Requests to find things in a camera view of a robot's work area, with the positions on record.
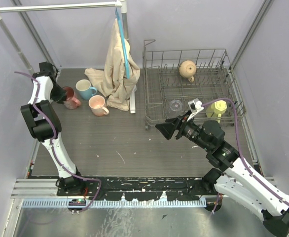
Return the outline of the light blue mug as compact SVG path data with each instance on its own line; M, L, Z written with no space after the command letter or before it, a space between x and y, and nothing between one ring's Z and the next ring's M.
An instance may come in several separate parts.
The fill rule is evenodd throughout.
M79 80L75 85L80 96L84 100L89 100L92 96L96 95L98 90L96 87L93 87L91 82L87 79Z

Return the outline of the clear glass cup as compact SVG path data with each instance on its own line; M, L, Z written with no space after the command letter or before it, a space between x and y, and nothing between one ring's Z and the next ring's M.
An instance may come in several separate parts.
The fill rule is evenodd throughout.
M176 117L182 112L182 102L180 100L174 99L169 103L169 116Z

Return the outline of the peach pink mug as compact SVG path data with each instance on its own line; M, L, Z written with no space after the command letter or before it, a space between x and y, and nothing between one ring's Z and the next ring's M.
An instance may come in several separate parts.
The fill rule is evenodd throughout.
M88 101L92 113L96 116L104 116L109 114L106 106L105 98L101 95L94 95Z

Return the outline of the yellow-green mug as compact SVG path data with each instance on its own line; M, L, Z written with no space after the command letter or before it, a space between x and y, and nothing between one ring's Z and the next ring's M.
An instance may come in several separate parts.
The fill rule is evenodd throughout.
M227 110L227 103L224 100L213 102L206 109L206 117L213 118L218 123L220 123L221 116L226 112L226 110Z

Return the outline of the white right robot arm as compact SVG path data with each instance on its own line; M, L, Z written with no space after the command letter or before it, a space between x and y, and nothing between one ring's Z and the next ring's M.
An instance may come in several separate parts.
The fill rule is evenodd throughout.
M241 158L240 152L225 141L225 132L218 122L209 120L196 125L182 116L167 119L155 127L167 140L177 132L176 139L186 137L206 151L206 158L213 166L203 177L206 193L229 196L255 214L271 234L288 236L289 195Z

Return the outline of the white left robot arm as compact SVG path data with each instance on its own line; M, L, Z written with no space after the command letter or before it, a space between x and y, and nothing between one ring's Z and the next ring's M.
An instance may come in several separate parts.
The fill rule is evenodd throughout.
M52 102L63 104L66 100L66 91L56 81L57 68L49 62L41 62L37 73L17 73L32 80L31 98L20 111L30 135L47 149L56 165L56 186L66 194L83 194L85 183L79 178L80 172L66 151L61 137L61 122L51 105Z

